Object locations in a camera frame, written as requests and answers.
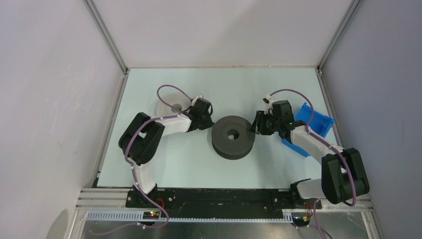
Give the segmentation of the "black cable spool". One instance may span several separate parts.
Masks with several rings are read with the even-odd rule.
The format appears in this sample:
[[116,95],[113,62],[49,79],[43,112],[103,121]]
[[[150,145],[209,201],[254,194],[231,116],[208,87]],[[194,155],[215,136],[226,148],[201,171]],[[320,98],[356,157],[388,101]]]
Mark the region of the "black cable spool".
[[228,160],[246,157],[253,148],[255,134],[250,132],[251,123],[240,116],[219,119],[211,130],[211,144],[215,152]]

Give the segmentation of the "white cable spool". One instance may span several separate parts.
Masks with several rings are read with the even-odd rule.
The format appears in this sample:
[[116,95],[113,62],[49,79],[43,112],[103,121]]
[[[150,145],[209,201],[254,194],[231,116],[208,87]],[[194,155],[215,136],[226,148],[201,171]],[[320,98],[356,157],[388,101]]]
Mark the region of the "white cable spool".
[[187,110],[192,105],[192,100],[182,93],[160,95],[155,109],[158,117],[177,115]]

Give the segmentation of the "blue plastic bin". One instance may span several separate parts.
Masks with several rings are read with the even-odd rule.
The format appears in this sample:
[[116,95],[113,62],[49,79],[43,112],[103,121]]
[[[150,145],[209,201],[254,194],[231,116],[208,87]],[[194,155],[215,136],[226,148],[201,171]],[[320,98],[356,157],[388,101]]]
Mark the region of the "blue plastic bin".
[[[312,114],[311,107],[307,103],[304,103],[302,107],[299,109],[299,111],[297,112],[297,114],[295,114],[294,119],[302,120],[303,122],[307,123],[309,119],[311,118],[311,114]],[[335,121],[336,121],[336,118],[331,118],[329,116],[321,114],[318,111],[314,111],[314,117],[312,121],[310,122],[310,128],[315,133],[325,138],[329,130],[333,127]],[[295,151],[296,153],[300,154],[303,157],[309,157],[309,154],[303,148],[295,144],[292,144],[285,139],[282,139],[282,144],[284,144],[285,146],[292,149],[293,151]]]

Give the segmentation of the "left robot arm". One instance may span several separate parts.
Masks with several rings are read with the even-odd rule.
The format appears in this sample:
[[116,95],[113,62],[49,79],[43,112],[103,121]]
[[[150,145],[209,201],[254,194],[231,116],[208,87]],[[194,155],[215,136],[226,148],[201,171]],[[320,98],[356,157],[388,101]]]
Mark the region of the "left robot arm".
[[213,126],[211,102],[198,97],[192,100],[187,110],[170,116],[152,118],[144,112],[138,113],[118,141],[125,161],[130,165],[134,186],[140,192],[138,201],[145,207],[157,202],[156,187],[152,175],[151,160],[162,137],[205,130]]

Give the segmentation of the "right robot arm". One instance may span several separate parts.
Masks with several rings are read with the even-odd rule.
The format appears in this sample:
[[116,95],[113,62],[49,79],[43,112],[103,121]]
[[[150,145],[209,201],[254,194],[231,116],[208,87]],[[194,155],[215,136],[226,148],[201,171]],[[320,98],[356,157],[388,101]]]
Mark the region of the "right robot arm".
[[332,144],[304,121],[295,120],[289,101],[276,101],[272,97],[263,101],[266,110],[256,112],[250,131],[260,135],[277,133],[321,165],[319,179],[304,179],[291,184],[289,200],[292,206],[302,208],[311,198],[354,206],[357,197],[369,193],[369,181],[357,149]]

